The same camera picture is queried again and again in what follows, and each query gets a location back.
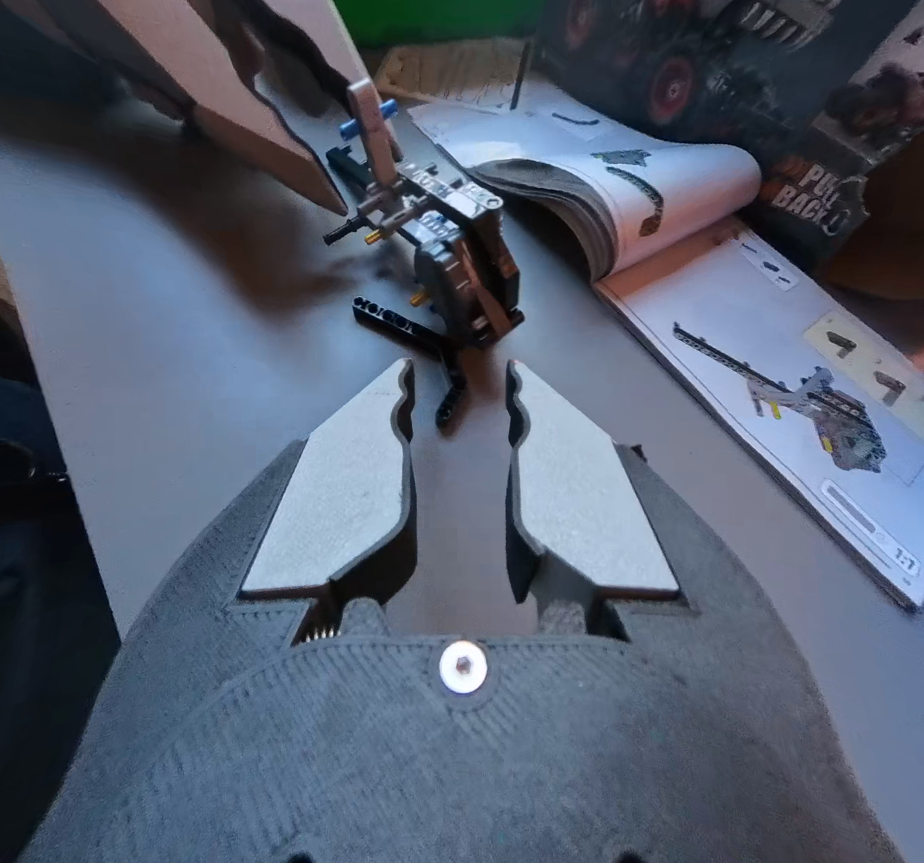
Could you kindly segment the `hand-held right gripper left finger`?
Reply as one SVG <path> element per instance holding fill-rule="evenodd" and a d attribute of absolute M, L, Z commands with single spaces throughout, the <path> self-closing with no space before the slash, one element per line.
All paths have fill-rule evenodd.
<path fill-rule="evenodd" d="M 414 400 L 413 361 L 399 359 L 309 435 L 242 581 L 244 598 L 331 592 L 406 527 Z"/>

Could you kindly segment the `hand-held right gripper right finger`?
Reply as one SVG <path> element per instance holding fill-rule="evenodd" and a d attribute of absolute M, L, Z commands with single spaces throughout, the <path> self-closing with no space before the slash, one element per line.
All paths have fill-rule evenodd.
<path fill-rule="evenodd" d="M 505 559 L 516 603 L 671 601 L 680 585 L 616 442 L 521 361 L 508 361 Z"/>

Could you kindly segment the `black bent lego beam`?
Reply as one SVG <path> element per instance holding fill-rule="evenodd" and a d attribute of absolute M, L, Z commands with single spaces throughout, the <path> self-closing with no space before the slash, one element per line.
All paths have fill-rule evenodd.
<path fill-rule="evenodd" d="M 440 363 L 445 372 L 447 390 L 436 409 L 434 420 L 437 430 L 448 430 L 468 389 L 468 379 L 459 363 L 455 343 L 445 335 L 363 296 L 353 298 L 352 311 L 358 323 Z"/>

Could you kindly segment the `grey lego chassis assembly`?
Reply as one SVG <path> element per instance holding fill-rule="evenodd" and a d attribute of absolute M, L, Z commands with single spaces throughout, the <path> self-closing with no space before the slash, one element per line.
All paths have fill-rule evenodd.
<path fill-rule="evenodd" d="M 447 334 L 479 348 L 501 340 L 525 319 L 520 270 L 503 239 L 502 199 L 467 177 L 445 179 L 437 164 L 397 157 L 389 121 L 398 104 L 382 102 L 370 79 L 350 85 L 347 100 L 352 118 L 339 129 L 346 144 L 326 159 L 360 201 L 324 243 L 362 229 L 368 245 L 399 234 L 414 247 L 422 302 Z"/>

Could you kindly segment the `lego instruction booklet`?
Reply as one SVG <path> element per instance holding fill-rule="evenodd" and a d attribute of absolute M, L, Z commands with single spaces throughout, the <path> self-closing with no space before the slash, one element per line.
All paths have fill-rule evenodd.
<path fill-rule="evenodd" d="M 601 301 L 922 611 L 922 372 L 736 216 L 760 181 L 749 154 L 650 138 L 541 83 L 514 110 L 410 117 L 469 176 L 555 212 Z"/>

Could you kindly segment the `dark monster truck lego box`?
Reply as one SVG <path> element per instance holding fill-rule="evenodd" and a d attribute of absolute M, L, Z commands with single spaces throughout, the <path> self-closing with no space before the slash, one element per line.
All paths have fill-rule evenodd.
<path fill-rule="evenodd" d="M 743 216 L 800 268 L 922 298 L 922 0 L 546 0 L 538 40 L 618 122 L 748 152 Z"/>

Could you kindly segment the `beige sticker sheet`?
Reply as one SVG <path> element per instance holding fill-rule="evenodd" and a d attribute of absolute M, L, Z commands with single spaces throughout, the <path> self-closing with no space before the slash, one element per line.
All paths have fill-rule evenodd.
<path fill-rule="evenodd" d="M 451 104 L 490 114 L 509 110 L 530 41 L 467 39 L 389 49 L 373 82 L 383 100 Z"/>

